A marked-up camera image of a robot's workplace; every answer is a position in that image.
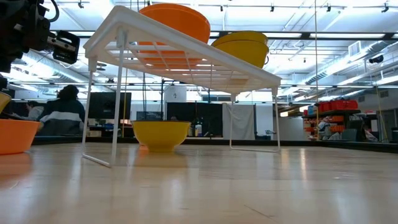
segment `yellow bowl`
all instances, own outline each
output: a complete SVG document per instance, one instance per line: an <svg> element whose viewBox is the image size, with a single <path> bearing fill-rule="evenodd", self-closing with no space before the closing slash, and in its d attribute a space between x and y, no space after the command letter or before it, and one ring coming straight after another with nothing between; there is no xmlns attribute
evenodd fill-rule
<svg viewBox="0 0 398 224"><path fill-rule="evenodd" d="M190 125L186 121L132 121L137 140L150 152L172 152L184 142Z"/></svg>
<svg viewBox="0 0 398 224"><path fill-rule="evenodd" d="M267 45L252 40L234 40L215 46L232 56L263 68L269 49Z"/></svg>
<svg viewBox="0 0 398 224"><path fill-rule="evenodd" d="M0 113L7 106L7 104L11 101L11 96L0 92Z"/></svg>
<svg viewBox="0 0 398 224"><path fill-rule="evenodd" d="M256 31L241 31L241 32L233 32L232 34L225 35L220 37L216 41L214 41L211 45L216 47L225 42L234 41L234 40L252 40L256 42L260 42L262 44L268 43L268 38L266 35Z"/></svg>

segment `wire grid shelf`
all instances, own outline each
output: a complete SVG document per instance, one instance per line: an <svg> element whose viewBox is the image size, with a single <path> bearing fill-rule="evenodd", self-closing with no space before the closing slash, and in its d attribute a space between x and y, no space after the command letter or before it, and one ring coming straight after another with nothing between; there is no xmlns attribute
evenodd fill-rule
<svg viewBox="0 0 398 224"><path fill-rule="evenodd" d="M232 94L280 85L278 76L122 6L85 44L86 57L119 66L120 27L127 32L124 68Z"/></svg>

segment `white plastic shelf rack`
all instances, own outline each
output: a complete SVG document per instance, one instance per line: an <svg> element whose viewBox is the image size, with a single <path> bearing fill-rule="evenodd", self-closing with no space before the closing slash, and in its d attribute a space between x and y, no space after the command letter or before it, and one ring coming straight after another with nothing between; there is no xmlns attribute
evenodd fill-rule
<svg viewBox="0 0 398 224"><path fill-rule="evenodd" d="M123 6L113 8L83 47L90 68L83 145L92 77L97 62L119 66L116 102L120 101L122 68L227 92L232 94L233 100L238 93L263 88L271 88L272 94L276 95L281 80L276 75ZM118 103L115 106L114 119L119 120ZM117 130L118 126L115 124L110 162L84 153L83 157L108 167L112 166L116 156Z"/></svg>

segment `chair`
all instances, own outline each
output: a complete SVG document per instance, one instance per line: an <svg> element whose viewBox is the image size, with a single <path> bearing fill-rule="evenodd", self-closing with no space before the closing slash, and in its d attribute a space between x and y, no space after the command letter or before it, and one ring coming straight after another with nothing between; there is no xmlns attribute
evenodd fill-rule
<svg viewBox="0 0 398 224"><path fill-rule="evenodd" d="M0 92L0 113L7 106L7 104L11 101L11 96Z"/></svg>
<svg viewBox="0 0 398 224"><path fill-rule="evenodd" d="M356 141L356 134L357 134L356 129L346 129L341 134L341 140Z"/></svg>

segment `ceiling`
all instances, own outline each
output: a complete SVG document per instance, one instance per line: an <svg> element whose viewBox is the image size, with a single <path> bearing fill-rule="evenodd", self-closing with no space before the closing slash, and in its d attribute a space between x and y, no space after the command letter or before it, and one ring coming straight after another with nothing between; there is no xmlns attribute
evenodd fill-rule
<svg viewBox="0 0 398 224"><path fill-rule="evenodd" d="M59 19L51 23L51 30L81 30L94 31L102 23L106 15L114 5L123 5L130 7L136 11L137 8L142 9L147 5L148 1L115 1L115 0L85 0L82 1L84 8L80 8L80 1L59 0L56 1L60 8ZM168 0L168 1L151 1L152 4L159 2L171 2L190 6L201 12L210 22L211 30L258 30L263 32L397 32L398 24L396 17L398 16L398 1L380 1L380 0L317 0L317 15L315 20L315 1L312 0ZM385 9L385 3L389 7L387 12L381 12ZM50 9L46 17L51 18L55 14L55 10L50 0L45 0L45 7ZM29 74L14 75L12 82L84 82L84 78L88 78L88 61L84 57L85 50L83 45L87 39L81 39L79 50L79 61L74 65L62 65L62 75L54 73L51 78L42 78L41 76ZM394 42L386 44L387 47L380 49L382 52L371 52L371 54L362 55L360 58L353 60L348 57L348 47L355 43L355 40L270 40L269 62L264 66L264 70L274 73L283 78L282 84L285 85L305 85L310 78L318 75L321 71L330 67L330 71L324 78L319 79L319 85L371 85L375 78L380 77L377 74L364 76L353 82L343 83L345 80L362 75L369 70L382 68L396 61L397 48ZM372 46L376 41L361 41L363 51ZM41 57L51 58L51 54L47 52L38 52ZM384 54L384 62L379 64L367 64L364 66L364 60L373 57L379 53ZM38 67L40 71L43 68L38 64L44 61L33 60L27 62L28 67ZM54 66L49 65L47 68L56 70ZM94 81L104 83L109 78L115 78L118 68L113 65L107 65L105 71L97 71ZM395 70L388 71L388 75L393 77ZM136 71L123 71L123 75L127 73L128 83L142 83L143 74ZM146 74L146 83L160 83L161 78L155 75ZM55 91L60 86L53 85L31 85L34 88L45 88L46 90ZM151 90L158 90L160 85L153 86ZM106 87L107 90L113 91L113 86ZM128 86L129 90L140 90L141 86ZM346 94L353 92L352 89L338 92ZM336 91L336 88L326 88L326 91ZM306 96L313 94L313 88L304 87L283 87L279 95L281 98L298 100L306 99Z"/></svg>

